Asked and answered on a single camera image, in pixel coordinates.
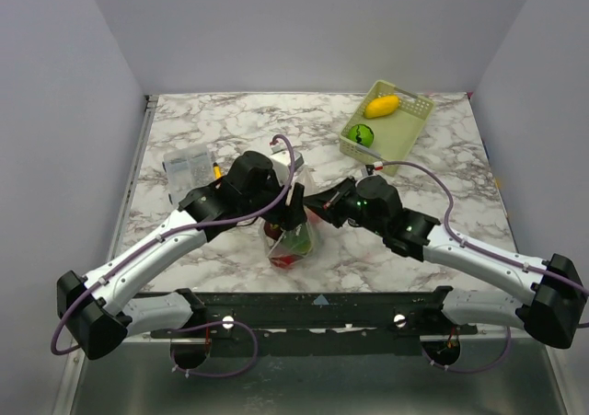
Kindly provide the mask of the green toy bell pepper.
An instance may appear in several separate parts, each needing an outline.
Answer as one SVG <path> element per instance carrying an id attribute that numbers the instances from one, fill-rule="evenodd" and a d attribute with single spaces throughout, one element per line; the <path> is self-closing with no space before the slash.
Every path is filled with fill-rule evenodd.
<path id="1" fill-rule="evenodd" d="M 312 236 L 306 227 L 288 231 L 282 243 L 294 254 L 305 256 L 314 246 Z"/>

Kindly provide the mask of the clear zip top bag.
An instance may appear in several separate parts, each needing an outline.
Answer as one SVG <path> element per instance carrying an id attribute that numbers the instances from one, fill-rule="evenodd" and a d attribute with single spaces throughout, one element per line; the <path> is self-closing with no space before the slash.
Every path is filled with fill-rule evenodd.
<path id="1" fill-rule="evenodd" d="M 292 231 L 283 231 L 279 226 L 266 221 L 260 225 L 261 244 L 272 267 L 291 270 L 319 253 L 322 239 L 318 224 L 321 219 L 306 207 L 304 211 L 306 222 Z"/>

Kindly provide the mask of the red toy bell pepper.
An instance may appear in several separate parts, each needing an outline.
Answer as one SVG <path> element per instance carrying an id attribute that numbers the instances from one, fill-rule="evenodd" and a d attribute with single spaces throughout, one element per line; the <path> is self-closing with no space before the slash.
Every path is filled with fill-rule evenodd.
<path id="1" fill-rule="evenodd" d="M 279 257 L 271 257 L 269 261 L 272 266 L 284 270 L 292 269 L 293 266 L 301 260 L 301 257 L 298 255 L 290 254 L 290 255 L 281 255 Z"/>

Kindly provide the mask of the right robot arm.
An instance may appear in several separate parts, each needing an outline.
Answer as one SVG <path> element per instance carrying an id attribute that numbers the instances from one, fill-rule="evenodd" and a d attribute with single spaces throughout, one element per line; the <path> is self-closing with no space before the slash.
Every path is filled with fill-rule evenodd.
<path id="1" fill-rule="evenodd" d="M 347 178 L 307 196 L 304 205 L 335 227 L 351 222 L 372 232 L 401 257 L 443 265 L 494 286 L 492 292 L 452 291 L 443 302 L 427 306 L 423 322 L 431 332 L 483 323 L 523 329 L 553 348 L 572 346 L 588 291 L 570 259 L 525 256 L 460 234 L 403 206 L 397 189 L 380 176 Z"/>

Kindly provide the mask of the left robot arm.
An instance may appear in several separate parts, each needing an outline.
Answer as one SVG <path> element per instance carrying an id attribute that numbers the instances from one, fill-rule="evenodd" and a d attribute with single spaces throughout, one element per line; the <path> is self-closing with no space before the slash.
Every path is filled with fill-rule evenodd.
<path id="1" fill-rule="evenodd" d="M 284 166 L 275 155 L 245 152 L 224 176 L 190 190 L 162 224 L 120 256 L 85 275 L 63 274 L 56 283 L 57 330 L 67 329 L 89 360 L 141 332 L 197 335 L 204 315 L 195 296 L 138 293 L 175 261 L 241 222 L 261 217 L 286 229 L 302 224 L 304 188 L 294 181 L 300 155 L 286 154 Z"/>

